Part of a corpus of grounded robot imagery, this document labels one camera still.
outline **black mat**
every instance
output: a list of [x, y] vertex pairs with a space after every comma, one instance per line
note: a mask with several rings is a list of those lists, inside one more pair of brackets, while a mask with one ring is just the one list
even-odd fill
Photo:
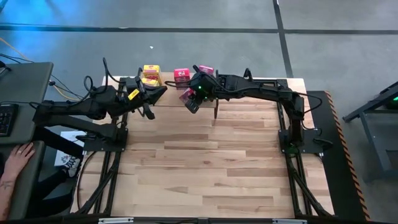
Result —
[[[335, 215], [349, 220], [370, 220], [331, 96], [324, 91], [308, 91], [308, 94], [323, 100], [321, 107], [312, 111], [313, 122], [322, 128], [321, 138], [334, 144], [324, 153], [323, 166]], [[308, 99], [311, 107], [319, 103], [315, 98]]]

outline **finger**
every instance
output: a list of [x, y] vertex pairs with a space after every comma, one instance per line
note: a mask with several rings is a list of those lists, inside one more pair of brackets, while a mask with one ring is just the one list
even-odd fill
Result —
[[18, 151], [18, 149], [19, 149], [20, 146], [21, 146], [21, 145], [16, 145], [16, 146], [12, 149], [12, 151], [11, 151], [11, 153], [10, 153], [10, 156], [15, 156], [15, 154], [17, 154], [17, 151]]
[[29, 159], [33, 156], [33, 154], [35, 154], [35, 149], [32, 149], [32, 150], [26, 155], [26, 158], [29, 160]]
[[30, 150], [32, 149], [32, 147], [33, 147], [33, 143], [31, 142], [31, 143], [29, 143], [29, 145], [27, 145], [27, 147], [26, 147], [26, 149], [24, 149], [24, 151], [22, 152], [22, 156], [26, 156], [28, 153], [30, 153]]
[[23, 144], [19, 149], [18, 149], [18, 151], [17, 151], [17, 156], [18, 155], [21, 155], [23, 152], [24, 152], [24, 150], [26, 149], [26, 147], [29, 145], [29, 143], [26, 143], [26, 144]]

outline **gray floor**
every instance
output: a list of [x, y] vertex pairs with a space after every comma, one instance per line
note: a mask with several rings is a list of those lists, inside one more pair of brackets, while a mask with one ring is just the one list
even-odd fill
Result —
[[[286, 29], [398, 29], [395, 0], [279, 0]], [[277, 28], [272, 0], [10, 0], [0, 22], [171, 28]], [[83, 95], [83, 77], [99, 85], [106, 57], [115, 75], [135, 74], [146, 63], [163, 71], [192, 64], [221, 73], [286, 77], [278, 34], [88, 33], [0, 31], [35, 61], [55, 64], [53, 75]], [[346, 115], [396, 81], [398, 35], [286, 35], [293, 75], [308, 90], [328, 90], [339, 116]], [[17, 56], [6, 45], [1, 52]], [[47, 99], [62, 100], [49, 88]], [[374, 158], [358, 120], [342, 122], [372, 220], [398, 222], [398, 181], [363, 182]], [[55, 157], [47, 151], [43, 176]]]

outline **wooden tabletop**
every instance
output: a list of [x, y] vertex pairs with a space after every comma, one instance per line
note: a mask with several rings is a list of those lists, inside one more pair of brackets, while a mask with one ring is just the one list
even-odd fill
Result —
[[[174, 82], [174, 74], [172, 72], [162, 72], [160, 73], [163, 85], [165, 81], [173, 81]], [[109, 79], [109, 85], [114, 86], [116, 89], [118, 87], [117, 83], [112, 79]], [[184, 103], [179, 99], [184, 90], [177, 90], [174, 87], [168, 86], [167, 91], [160, 97], [160, 99], [156, 102], [155, 106], [177, 106], [177, 107], [185, 107]], [[216, 101], [213, 102], [203, 102], [200, 105], [201, 108], [215, 108]]]
[[[287, 79], [305, 93], [301, 78]], [[305, 98], [305, 109], [309, 109]], [[191, 114], [182, 107], [152, 107], [156, 119], [129, 114], [112, 216], [293, 218], [284, 156], [280, 153], [276, 103], [254, 98], [220, 100]], [[108, 123], [109, 118], [98, 121]], [[305, 125], [313, 127], [311, 113]], [[103, 152], [83, 174], [81, 201], [98, 185]], [[308, 188], [333, 213], [319, 158], [303, 155]], [[304, 211], [301, 191], [300, 208]], [[103, 198], [106, 204], [107, 189]], [[76, 200], [72, 211], [76, 210]]]

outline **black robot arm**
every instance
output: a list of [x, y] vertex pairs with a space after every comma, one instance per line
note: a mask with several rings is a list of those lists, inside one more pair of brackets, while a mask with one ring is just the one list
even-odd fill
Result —
[[237, 75], [221, 75], [216, 77], [199, 71], [194, 65], [196, 74], [188, 82], [195, 91], [186, 103], [186, 107], [196, 113], [203, 101], [230, 100], [253, 97], [279, 102], [289, 117], [289, 142], [301, 146], [303, 143], [304, 99], [290, 88], [284, 86], [267, 86], [252, 81], [250, 71], [246, 69], [244, 77]]
[[91, 88], [86, 98], [78, 102], [43, 101], [36, 107], [33, 121], [38, 126], [66, 126], [82, 131], [95, 133], [101, 138], [114, 141], [117, 138], [118, 127], [114, 124], [98, 125], [72, 116], [83, 115], [91, 119], [104, 119], [108, 113], [115, 118], [127, 112], [134, 112], [143, 107], [143, 116], [154, 119], [155, 116], [149, 108], [167, 90], [166, 86], [143, 85], [139, 76], [122, 78], [126, 87], [117, 91], [113, 86], [100, 86]]

